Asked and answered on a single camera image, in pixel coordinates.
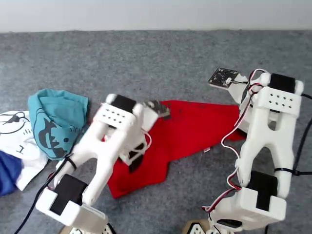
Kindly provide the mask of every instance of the blue fabric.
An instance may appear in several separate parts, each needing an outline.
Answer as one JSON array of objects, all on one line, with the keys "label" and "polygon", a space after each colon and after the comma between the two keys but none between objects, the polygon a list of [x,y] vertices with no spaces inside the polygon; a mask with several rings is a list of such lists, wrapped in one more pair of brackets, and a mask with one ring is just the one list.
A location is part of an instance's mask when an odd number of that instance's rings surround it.
[{"label": "blue fabric", "polygon": [[68,155],[87,119],[88,98],[67,91],[43,89],[28,99],[37,145],[51,160]]},{"label": "blue fabric", "polygon": [[21,159],[0,151],[0,196],[16,189],[15,182],[22,169]]}]

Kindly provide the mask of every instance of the white t-shirt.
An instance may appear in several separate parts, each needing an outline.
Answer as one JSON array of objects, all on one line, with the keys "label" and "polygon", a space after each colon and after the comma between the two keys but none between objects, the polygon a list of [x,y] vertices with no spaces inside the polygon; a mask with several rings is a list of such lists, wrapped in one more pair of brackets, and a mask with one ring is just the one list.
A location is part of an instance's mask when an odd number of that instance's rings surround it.
[{"label": "white t-shirt", "polygon": [[0,114],[0,150],[22,159],[23,168],[16,181],[16,186],[21,191],[48,161],[45,152],[35,142],[29,111]]}]

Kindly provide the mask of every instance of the white wall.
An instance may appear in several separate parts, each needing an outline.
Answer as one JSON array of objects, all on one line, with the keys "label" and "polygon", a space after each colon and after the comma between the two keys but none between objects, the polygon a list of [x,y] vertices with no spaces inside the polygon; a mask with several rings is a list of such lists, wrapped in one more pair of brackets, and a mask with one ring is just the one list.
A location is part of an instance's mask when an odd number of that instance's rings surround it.
[{"label": "white wall", "polygon": [[312,29],[312,0],[0,0],[0,32]]}]

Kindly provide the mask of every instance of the black wire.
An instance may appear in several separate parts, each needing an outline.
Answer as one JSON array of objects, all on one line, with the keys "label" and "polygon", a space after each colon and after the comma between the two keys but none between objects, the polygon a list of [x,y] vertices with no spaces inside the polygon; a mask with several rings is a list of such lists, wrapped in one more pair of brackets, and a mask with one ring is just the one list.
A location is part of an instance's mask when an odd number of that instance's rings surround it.
[{"label": "black wire", "polygon": [[264,234],[268,234],[269,225],[265,226]]},{"label": "black wire", "polygon": [[220,230],[214,225],[214,228],[219,232],[219,234],[221,234]]},{"label": "black wire", "polygon": [[312,124],[312,118],[310,119],[308,125],[306,126],[306,129],[304,130],[302,138],[300,140],[300,144],[299,144],[299,147],[298,147],[297,155],[296,155],[296,158],[294,160],[294,164],[293,164],[293,168],[292,168],[293,171],[296,171],[296,169],[298,167],[298,163],[299,163],[299,160],[301,158],[302,148],[303,148],[303,145],[304,145],[304,143],[306,141],[306,138],[307,138],[309,129],[311,127],[311,124]]},{"label": "black wire", "polygon": [[312,96],[309,95],[309,94],[301,94],[301,96],[305,97],[305,98],[309,98],[309,99],[312,99]]},{"label": "black wire", "polygon": [[21,231],[21,229],[24,227],[25,223],[27,222],[29,216],[31,215],[32,211],[34,210],[35,208],[35,205],[39,199],[39,196],[41,195],[41,193],[43,192],[43,190],[45,189],[45,187],[48,186],[48,184],[54,179],[54,177],[60,172],[60,170],[64,167],[65,163],[67,162],[68,160],[68,157],[66,157],[64,159],[64,161],[62,162],[62,164],[58,167],[58,169],[53,173],[53,175],[47,179],[47,181],[44,183],[44,185],[38,190],[36,196],[35,196],[35,199],[34,199],[34,202],[33,204],[31,205],[26,217],[24,218],[23,222],[21,223],[21,225],[19,226],[19,228],[17,228],[17,230],[14,232],[14,234],[17,234]]}]

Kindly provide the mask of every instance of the teal t-shirt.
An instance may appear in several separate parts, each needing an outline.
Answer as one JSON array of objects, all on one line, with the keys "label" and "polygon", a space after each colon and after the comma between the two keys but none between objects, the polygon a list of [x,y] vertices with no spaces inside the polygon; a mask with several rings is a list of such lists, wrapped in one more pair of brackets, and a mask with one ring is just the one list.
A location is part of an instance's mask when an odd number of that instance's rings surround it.
[{"label": "teal t-shirt", "polygon": [[43,89],[28,98],[37,145],[51,160],[67,156],[87,119],[88,98],[64,90]]}]

